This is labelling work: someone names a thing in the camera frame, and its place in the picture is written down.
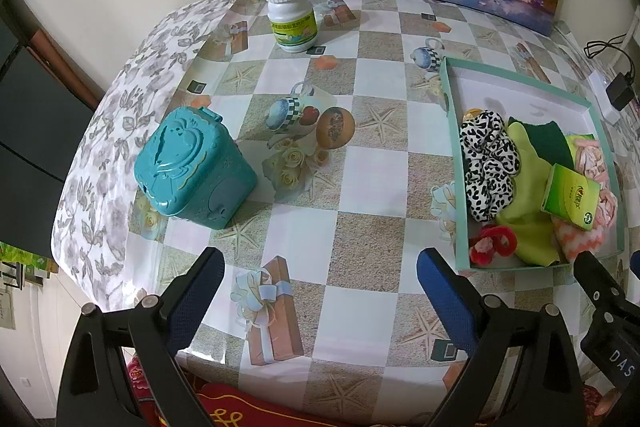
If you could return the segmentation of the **pink white fuzzy sock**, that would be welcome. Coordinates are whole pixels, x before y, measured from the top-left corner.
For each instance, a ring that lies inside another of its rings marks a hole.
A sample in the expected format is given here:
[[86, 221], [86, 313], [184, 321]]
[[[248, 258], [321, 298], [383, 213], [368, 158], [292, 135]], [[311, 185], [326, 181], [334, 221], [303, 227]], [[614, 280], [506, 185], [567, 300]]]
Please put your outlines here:
[[607, 229], [596, 225], [590, 231], [575, 227], [560, 218], [551, 218], [556, 241], [568, 262], [574, 262], [583, 251], [605, 258], [620, 252], [616, 228]]

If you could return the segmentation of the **yellow green cloth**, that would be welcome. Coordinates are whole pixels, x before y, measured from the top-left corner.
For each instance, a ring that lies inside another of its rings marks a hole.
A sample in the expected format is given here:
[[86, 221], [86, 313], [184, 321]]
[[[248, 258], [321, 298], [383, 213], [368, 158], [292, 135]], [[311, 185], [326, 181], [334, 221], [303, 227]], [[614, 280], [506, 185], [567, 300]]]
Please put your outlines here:
[[515, 254], [526, 265], [550, 267], [561, 262], [560, 247], [548, 213], [541, 211], [552, 166], [538, 156], [525, 127], [513, 121], [506, 128], [520, 158], [520, 171], [513, 178], [513, 199], [497, 215], [518, 240]]

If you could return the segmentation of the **red flower scrunchie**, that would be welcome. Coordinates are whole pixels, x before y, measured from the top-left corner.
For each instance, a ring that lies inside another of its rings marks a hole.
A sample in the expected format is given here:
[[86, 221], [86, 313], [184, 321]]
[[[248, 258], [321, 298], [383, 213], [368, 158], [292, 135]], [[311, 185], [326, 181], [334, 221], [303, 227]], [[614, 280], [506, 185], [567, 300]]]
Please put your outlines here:
[[469, 256], [474, 265], [486, 267], [495, 255], [510, 257], [518, 247], [518, 239], [514, 232], [504, 225], [486, 225], [480, 234], [469, 241]]

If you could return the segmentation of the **green tissue pack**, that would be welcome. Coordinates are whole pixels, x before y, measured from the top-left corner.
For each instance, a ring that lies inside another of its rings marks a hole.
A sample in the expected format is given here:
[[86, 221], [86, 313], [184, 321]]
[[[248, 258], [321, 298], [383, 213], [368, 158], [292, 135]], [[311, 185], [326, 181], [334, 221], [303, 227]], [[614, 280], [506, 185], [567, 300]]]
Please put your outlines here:
[[600, 145], [600, 142], [592, 134], [568, 134], [565, 139], [568, 145], [573, 146]]
[[600, 190], [598, 182], [555, 164], [550, 170], [540, 210], [590, 231], [596, 221]]

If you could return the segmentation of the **pink lace scrunchie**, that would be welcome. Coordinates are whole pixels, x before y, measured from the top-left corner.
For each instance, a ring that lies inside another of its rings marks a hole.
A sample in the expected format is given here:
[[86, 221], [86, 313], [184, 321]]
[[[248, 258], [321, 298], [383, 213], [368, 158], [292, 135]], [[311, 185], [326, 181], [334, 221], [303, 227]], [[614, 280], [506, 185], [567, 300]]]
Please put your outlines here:
[[573, 146], [575, 152], [575, 170], [587, 179], [600, 185], [599, 202], [597, 207], [596, 222], [603, 228], [611, 228], [615, 225], [618, 210], [618, 200], [611, 191], [611, 181], [608, 175], [608, 167], [605, 164], [604, 153], [601, 147]]

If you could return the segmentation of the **leopard print scrunchie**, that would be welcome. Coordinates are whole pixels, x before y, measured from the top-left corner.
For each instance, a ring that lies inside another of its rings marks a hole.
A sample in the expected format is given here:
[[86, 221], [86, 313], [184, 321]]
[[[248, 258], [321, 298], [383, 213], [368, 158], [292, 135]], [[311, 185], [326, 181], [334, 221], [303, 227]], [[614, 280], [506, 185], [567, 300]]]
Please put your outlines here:
[[494, 220], [513, 202], [513, 179], [520, 172], [520, 156], [501, 116], [481, 110], [460, 126], [464, 186], [468, 210], [478, 223]]

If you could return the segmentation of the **green yellow sponge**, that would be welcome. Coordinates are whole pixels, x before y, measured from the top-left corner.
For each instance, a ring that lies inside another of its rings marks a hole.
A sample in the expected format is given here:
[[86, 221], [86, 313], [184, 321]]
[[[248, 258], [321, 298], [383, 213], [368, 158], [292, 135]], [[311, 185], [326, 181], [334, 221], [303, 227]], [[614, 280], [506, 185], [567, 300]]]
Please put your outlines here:
[[547, 124], [527, 124], [513, 117], [509, 118], [509, 124], [516, 122], [523, 126], [529, 143], [541, 159], [551, 166], [561, 165], [570, 170], [574, 169], [574, 158], [570, 153], [570, 147], [555, 121], [549, 121]]

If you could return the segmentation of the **beige powder puff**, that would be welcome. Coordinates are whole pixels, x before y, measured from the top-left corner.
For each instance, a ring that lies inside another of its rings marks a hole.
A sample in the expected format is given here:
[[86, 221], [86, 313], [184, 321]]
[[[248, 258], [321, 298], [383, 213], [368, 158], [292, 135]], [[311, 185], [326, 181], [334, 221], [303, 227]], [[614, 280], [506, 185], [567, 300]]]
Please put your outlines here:
[[463, 117], [462, 117], [462, 121], [463, 121], [463, 122], [465, 122], [465, 121], [473, 120], [473, 119], [475, 119], [476, 117], [478, 117], [478, 116], [482, 115], [483, 113], [484, 113], [484, 110], [483, 110], [483, 109], [480, 109], [480, 108], [471, 108], [471, 109], [468, 109], [468, 110], [464, 113], [464, 115], [463, 115]]

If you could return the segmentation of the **red floral fabric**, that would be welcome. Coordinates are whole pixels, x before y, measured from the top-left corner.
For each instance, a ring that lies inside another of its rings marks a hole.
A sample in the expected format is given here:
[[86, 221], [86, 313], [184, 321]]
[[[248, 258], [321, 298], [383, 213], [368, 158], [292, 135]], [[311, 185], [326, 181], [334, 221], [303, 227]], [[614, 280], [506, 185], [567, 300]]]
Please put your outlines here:
[[[257, 399], [228, 385], [209, 383], [186, 369], [182, 373], [214, 426], [348, 426], [344, 421], [297, 412]], [[127, 364], [127, 374], [146, 423], [149, 426], [167, 426], [137, 355]], [[595, 387], [587, 385], [582, 386], [582, 393], [588, 426], [599, 426], [622, 395], [615, 388], [602, 395]]]

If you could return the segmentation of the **teal plastic box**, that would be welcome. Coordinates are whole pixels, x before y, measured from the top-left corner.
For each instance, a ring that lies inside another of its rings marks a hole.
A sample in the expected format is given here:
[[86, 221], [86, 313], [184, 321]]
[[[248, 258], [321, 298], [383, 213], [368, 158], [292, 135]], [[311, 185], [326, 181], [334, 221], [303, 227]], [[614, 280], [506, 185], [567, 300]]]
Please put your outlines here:
[[257, 184], [222, 117], [178, 107], [142, 147], [134, 179], [163, 216], [221, 230]]

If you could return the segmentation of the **black power adapter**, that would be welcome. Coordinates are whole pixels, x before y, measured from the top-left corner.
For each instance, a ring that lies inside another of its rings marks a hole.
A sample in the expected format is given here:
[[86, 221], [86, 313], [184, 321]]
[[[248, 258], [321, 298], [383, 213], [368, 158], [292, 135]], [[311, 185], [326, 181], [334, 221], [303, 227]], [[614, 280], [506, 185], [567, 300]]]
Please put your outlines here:
[[631, 72], [627, 72], [627, 74], [621, 74], [619, 72], [606, 86], [605, 92], [608, 96], [608, 101], [620, 112], [636, 98], [636, 94], [634, 93], [634, 76], [631, 75]]

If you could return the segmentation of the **white power strip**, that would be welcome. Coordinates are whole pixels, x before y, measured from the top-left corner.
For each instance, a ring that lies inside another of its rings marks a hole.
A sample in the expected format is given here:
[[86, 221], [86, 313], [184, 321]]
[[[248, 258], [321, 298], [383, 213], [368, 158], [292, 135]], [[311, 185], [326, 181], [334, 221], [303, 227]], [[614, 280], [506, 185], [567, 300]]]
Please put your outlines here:
[[606, 94], [605, 77], [597, 70], [593, 70], [588, 76], [588, 82], [603, 119], [614, 126], [620, 121], [620, 112], [614, 108]]

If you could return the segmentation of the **teal-rimmed white tray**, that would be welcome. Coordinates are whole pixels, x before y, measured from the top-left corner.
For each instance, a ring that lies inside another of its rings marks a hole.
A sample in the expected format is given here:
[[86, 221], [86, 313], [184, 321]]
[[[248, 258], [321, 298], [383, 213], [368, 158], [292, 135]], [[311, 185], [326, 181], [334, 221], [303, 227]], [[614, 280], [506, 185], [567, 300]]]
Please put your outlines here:
[[459, 143], [459, 126], [464, 113], [471, 108], [489, 107], [506, 118], [513, 117], [529, 124], [556, 122], [567, 134], [591, 134], [601, 144], [611, 190], [620, 196], [614, 156], [608, 145], [598, 111], [579, 96], [517, 72], [460, 58], [446, 57], [439, 71], [442, 91], [446, 94], [447, 118], [454, 158], [456, 189], [456, 268], [472, 268], [469, 239], [478, 230], [470, 221], [465, 204], [463, 156]]

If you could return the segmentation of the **white pill bottle green label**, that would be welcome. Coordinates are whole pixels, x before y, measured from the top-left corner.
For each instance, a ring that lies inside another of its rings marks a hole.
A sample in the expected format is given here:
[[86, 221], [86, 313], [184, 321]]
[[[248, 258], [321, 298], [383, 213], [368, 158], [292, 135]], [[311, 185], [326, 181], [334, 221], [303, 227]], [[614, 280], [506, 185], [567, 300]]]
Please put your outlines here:
[[285, 52], [311, 48], [318, 37], [314, 7], [310, 0], [266, 0], [274, 40]]

